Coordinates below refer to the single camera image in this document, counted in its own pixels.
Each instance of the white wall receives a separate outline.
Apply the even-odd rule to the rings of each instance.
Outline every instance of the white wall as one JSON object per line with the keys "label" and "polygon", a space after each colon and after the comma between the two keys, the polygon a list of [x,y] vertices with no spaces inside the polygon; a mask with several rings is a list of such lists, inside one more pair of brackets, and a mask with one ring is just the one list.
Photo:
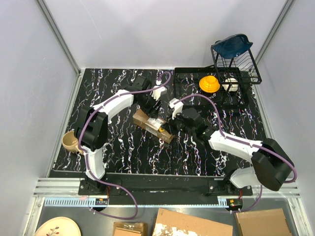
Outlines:
{"label": "white wall", "polygon": [[277,141],[293,160],[315,232],[315,1],[296,1],[258,68],[259,91]]}
{"label": "white wall", "polygon": [[81,68],[207,66],[236,33],[257,54],[285,0],[45,0]]}
{"label": "white wall", "polygon": [[0,234],[17,236],[75,81],[34,0],[0,6]]}

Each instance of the beige cup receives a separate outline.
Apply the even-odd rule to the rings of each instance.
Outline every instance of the beige cup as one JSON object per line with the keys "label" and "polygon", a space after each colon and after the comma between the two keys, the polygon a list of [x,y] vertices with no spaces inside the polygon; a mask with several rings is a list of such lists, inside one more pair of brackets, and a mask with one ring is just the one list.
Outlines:
{"label": "beige cup", "polygon": [[80,154],[83,154],[83,151],[78,148],[78,139],[74,136],[74,131],[69,131],[64,134],[62,144],[67,151],[80,152]]}

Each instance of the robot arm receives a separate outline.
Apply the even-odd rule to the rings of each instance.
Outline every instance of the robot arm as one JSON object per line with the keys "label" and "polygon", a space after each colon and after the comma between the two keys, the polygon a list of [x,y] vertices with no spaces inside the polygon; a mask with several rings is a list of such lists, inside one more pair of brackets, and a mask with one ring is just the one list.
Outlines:
{"label": "robot arm", "polygon": [[[132,85],[128,85],[124,89],[119,90],[106,101],[93,107],[83,107],[80,110],[74,132],[77,139],[80,137],[82,129],[91,113],[99,107],[103,107],[96,113],[88,124],[81,141],[81,145],[85,150],[87,150],[89,155],[89,167],[98,179],[101,179],[105,175],[102,147],[107,141],[108,123],[112,117],[123,109],[137,103],[148,116],[157,118],[158,110],[161,105],[159,98],[161,95],[166,93],[166,88],[160,87],[154,90],[152,94],[145,92],[139,94],[127,94],[119,97],[117,97],[117,95],[134,91],[143,91],[146,90],[149,85],[149,80],[143,76],[138,76]],[[86,175],[90,179],[94,179],[89,172],[86,172]]]}
{"label": "robot arm", "polygon": [[176,103],[177,101],[178,99],[173,99],[169,103],[169,107],[173,109],[173,114],[163,126],[165,130],[171,134],[184,132],[192,135],[205,148],[224,151],[251,163],[251,167],[236,169],[227,175],[227,181],[236,188],[258,184],[273,191],[278,191],[281,188],[291,173],[291,168],[277,157],[259,148],[267,148],[293,165],[275,140],[253,141],[224,132],[221,133],[205,122],[195,109],[189,108],[182,111],[183,103]]}

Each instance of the black and white marble surface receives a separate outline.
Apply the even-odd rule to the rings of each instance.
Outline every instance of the black and white marble surface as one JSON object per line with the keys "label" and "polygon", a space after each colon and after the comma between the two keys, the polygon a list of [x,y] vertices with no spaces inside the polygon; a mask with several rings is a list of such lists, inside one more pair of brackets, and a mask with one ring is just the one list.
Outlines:
{"label": "black and white marble surface", "polygon": [[[67,131],[74,128],[78,119],[79,109],[83,105],[95,105],[115,94],[123,85],[130,84],[135,76],[140,74],[150,78],[152,82],[164,70],[147,69],[86,69],[79,88],[76,101],[68,122]],[[187,74],[187,94],[196,92],[189,83],[193,75]],[[160,117],[166,118],[171,111],[167,108],[168,101],[175,97],[173,79],[167,87],[167,95],[162,100]],[[240,110],[240,115],[231,111],[223,111],[222,127],[227,133],[237,136],[263,140],[265,132],[261,121],[255,94],[249,91],[250,104]],[[191,99],[189,104],[198,100]],[[108,141],[103,148],[104,167],[108,173],[133,174],[165,174],[193,176],[224,176],[230,170],[247,167],[249,164],[233,155],[205,150],[185,134],[176,136],[171,144],[167,144],[151,133],[135,125],[132,115],[137,106],[121,111],[112,118],[108,129]],[[216,114],[213,111],[203,111],[202,116],[213,126],[216,126]],[[53,170],[81,172],[85,169],[83,156],[69,153],[62,146],[55,161]]]}

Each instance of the cardboard box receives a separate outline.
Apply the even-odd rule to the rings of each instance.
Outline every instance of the cardboard box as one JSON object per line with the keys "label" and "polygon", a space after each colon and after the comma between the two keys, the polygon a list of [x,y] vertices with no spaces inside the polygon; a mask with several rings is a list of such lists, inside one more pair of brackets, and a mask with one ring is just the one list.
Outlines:
{"label": "cardboard box", "polygon": [[141,128],[147,130],[151,134],[157,136],[163,141],[170,143],[174,135],[169,134],[166,130],[160,131],[159,128],[161,125],[165,124],[161,118],[150,118],[148,117],[141,109],[139,109],[133,116],[133,123],[139,125]]}
{"label": "cardboard box", "polygon": [[232,236],[233,226],[159,209],[153,236]]}
{"label": "cardboard box", "polygon": [[147,236],[146,223],[114,222],[113,236]]}
{"label": "cardboard box", "polygon": [[282,209],[238,212],[240,236],[292,236]]}

